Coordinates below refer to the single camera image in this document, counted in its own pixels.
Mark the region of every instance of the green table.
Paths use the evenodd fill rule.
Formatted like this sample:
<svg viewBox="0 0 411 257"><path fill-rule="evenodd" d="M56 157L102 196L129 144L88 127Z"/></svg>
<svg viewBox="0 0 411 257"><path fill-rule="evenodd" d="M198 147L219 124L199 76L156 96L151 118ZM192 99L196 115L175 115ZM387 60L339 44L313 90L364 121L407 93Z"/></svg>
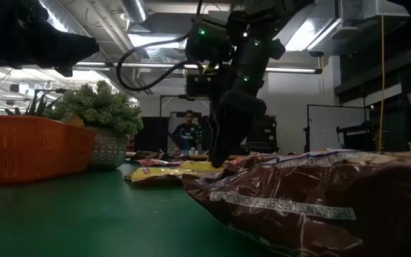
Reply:
<svg viewBox="0 0 411 257"><path fill-rule="evenodd" d="M0 257L273 256L180 186L132 186L132 169L0 186Z"/></svg>

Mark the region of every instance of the orange plastic basket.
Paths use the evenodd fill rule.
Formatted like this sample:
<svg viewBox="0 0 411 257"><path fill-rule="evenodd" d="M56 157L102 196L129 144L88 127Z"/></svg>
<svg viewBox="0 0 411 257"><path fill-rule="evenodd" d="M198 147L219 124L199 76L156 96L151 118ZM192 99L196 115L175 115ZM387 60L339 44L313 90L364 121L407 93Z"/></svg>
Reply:
<svg viewBox="0 0 411 257"><path fill-rule="evenodd" d="M86 169L95 131L30 116L0 116L0 183L26 183Z"/></svg>

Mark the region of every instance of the man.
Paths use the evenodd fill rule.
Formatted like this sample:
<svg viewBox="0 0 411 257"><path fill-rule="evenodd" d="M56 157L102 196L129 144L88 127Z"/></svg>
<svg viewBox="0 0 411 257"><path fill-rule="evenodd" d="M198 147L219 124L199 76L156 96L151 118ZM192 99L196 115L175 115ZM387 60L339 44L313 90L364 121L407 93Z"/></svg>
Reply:
<svg viewBox="0 0 411 257"><path fill-rule="evenodd" d="M181 151L189 151L192 147L198 148L201 144L202 132L198 125L193 124L194 112L187 110L185 123L177 126L172 133L173 140Z"/></svg>

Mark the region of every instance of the yellow chip bag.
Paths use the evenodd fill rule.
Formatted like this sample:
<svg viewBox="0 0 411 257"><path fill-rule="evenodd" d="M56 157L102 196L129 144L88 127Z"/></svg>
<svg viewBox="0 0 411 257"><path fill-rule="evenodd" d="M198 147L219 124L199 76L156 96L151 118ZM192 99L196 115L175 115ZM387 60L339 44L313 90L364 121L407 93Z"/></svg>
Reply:
<svg viewBox="0 0 411 257"><path fill-rule="evenodd" d="M160 178L174 176L180 178L181 175L188 174L200 178L217 179L224 171L225 164L220 168L214 168L212 163L206 161L186 161L177 168L138 168L132 175L131 181L134 183L150 178Z"/></svg>

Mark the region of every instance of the dark shirt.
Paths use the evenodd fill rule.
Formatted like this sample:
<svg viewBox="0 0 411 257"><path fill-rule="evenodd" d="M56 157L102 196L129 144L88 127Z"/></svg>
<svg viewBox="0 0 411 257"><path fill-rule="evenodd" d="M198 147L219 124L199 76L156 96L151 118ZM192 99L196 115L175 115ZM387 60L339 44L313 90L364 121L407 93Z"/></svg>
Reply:
<svg viewBox="0 0 411 257"><path fill-rule="evenodd" d="M195 124L180 124L172 133L174 141L182 151L196 148L196 140L200 140L202 133L201 128Z"/></svg>

